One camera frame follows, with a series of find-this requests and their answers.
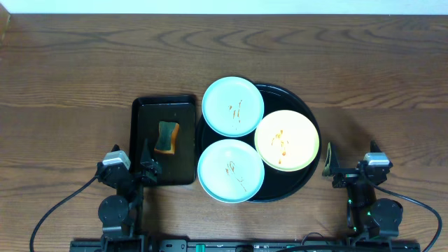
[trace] sauce stain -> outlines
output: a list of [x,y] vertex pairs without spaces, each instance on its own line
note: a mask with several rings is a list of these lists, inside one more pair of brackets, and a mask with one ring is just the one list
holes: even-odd
[[243,179],[243,178],[238,179],[238,178],[237,178],[237,175],[235,174],[235,163],[234,163],[233,161],[230,161],[230,162],[227,164],[227,168],[225,168],[225,171],[227,172],[227,175],[228,175],[228,176],[230,176],[229,171],[232,171],[233,177],[236,178],[236,180],[239,182],[239,184],[243,187],[244,192],[247,192],[246,188],[245,188],[244,185],[243,185],[243,181],[244,181],[244,179]]
[[286,144],[285,141],[282,139],[283,137],[283,130],[280,129],[280,134],[275,134],[274,138],[272,138],[271,146],[274,145],[274,142],[276,139],[280,141],[280,153],[282,156],[286,156]]

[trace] green sponge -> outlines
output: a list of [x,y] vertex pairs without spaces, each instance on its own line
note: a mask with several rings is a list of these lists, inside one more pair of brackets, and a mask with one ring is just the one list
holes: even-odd
[[179,124],[176,122],[159,122],[159,139],[154,151],[162,154],[174,154]]

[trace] wood grain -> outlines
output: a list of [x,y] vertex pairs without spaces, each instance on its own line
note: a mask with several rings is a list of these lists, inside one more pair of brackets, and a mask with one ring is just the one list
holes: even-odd
[[[301,97],[323,148],[333,141],[343,164],[355,165],[376,139],[395,165],[384,187],[448,219],[446,17],[14,15],[0,48],[0,248],[26,251],[40,217],[87,182],[113,144],[129,150],[136,97],[193,94],[199,115],[208,85],[229,75]],[[148,189],[143,225],[193,239],[341,235],[346,192],[322,168],[269,204],[221,204],[197,181]],[[37,251],[98,238],[97,207],[113,193],[94,183],[56,210]],[[435,217],[400,202],[400,238],[425,247]],[[432,251],[448,249],[446,231]]]

